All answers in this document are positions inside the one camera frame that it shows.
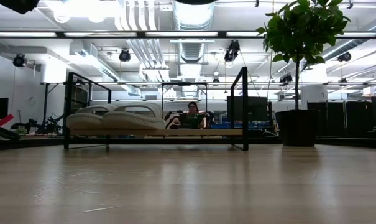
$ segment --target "red object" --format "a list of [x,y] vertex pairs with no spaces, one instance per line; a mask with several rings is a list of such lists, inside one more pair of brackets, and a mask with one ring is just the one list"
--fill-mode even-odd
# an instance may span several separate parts
[[14,119],[14,116],[12,114],[6,116],[5,118],[0,120],[0,127],[5,125],[6,123],[10,122],[12,119]]

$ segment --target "wooden floor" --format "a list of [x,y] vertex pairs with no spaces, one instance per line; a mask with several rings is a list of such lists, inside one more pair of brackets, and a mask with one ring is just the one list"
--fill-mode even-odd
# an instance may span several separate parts
[[0,223],[376,223],[376,149],[0,151]]

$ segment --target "black plant pot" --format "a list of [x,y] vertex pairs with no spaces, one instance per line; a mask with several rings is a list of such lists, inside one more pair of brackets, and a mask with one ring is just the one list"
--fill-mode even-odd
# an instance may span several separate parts
[[290,110],[276,113],[284,146],[312,147],[318,130],[319,110]]

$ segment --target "wall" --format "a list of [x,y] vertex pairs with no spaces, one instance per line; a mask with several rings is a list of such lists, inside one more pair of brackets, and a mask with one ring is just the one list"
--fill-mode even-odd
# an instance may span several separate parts
[[44,87],[40,85],[41,74],[30,68],[16,68],[12,62],[0,57],[0,98],[9,98],[9,114],[14,119],[4,128],[19,122],[18,110],[21,110],[21,120],[26,123],[29,118],[42,120]]

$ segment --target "person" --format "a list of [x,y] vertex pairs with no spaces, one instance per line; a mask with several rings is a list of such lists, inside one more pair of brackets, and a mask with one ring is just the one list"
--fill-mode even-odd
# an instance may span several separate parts
[[193,129],[203,128],[204,127],[204,121],[200,121],[200,124],[197,125],[197,121],[195,120],[195,116],[200,114],[198,104],[196,102],[190,102],[188,103],[188,112],[184,114],[184,117],[181,119],[176,119],[174,121],[174,124],[189,126]]

